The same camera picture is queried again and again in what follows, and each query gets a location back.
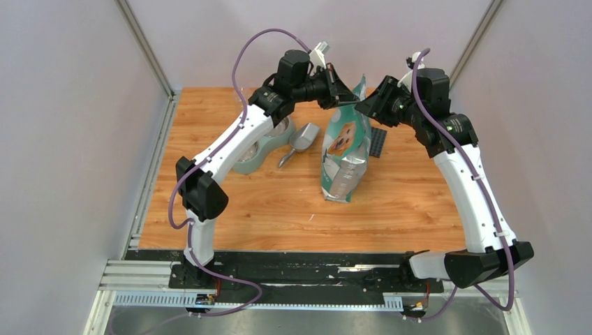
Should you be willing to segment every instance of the wooden tabletop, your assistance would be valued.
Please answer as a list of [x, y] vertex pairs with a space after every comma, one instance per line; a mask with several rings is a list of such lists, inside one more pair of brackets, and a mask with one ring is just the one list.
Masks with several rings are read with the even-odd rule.
[[[206, 149], [241, 110], [231, 89], [184, 89], [147, 213], [140, 248], [184, 248], [186, 229], [167, 220], [175, 163]], [[308, 151], [281, 169], [289, 146], [273, 151], [249, 175], [230, 171], [222, 184], [230, 197], [216, 223], [214, 248], [228, 250], [399, 252], [464, 248], [452, 196], [437, 167], [406, 126], [388, 129], [380, 158], [370, 157], [350, 204], [328, 202], [320, 188], [322, 136], [333, 111], [297, 105], [296, 128], [322, 130]], [[175, 220], [185, 219], [181, 199]]]

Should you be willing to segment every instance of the gray wall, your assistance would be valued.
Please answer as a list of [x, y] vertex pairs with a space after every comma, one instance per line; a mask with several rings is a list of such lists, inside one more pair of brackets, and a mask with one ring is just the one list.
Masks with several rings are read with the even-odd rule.
[[[431, 46], [431, 58], [452, 70], [489, 0], [130, 0], [175, 88], [229, 87], [243, 44], [266, 28], [283, 28], [309, 47], [326, 40], [327, 61], [346, 83], [377, 86], [401, 77], [405, 58]], [[286, 50], [299, 45], [276, 33], [251, 44], [239, 67], [243, 87], [259, 86]]]
[[164, 103], [113, 1], [0, 1], [0, 333], [82, 332]]
[[505, 217], [533, 243], [517, 278], [537, 335], [590, 333], [591, 13], [586, 0], [506, 1], [453, 89]]

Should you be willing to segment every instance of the teal and white bag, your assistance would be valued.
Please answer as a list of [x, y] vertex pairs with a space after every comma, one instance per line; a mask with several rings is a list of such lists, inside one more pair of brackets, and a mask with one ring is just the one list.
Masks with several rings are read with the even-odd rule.
[[[366, 78], [362, 76], [353, 93], [366, 98]], [[371, 144], [367, 116], [354, 105], [338, 107], [323, 140], [320, 184], [326, 200], [350, 202], [351, 195], [366, 172]]]

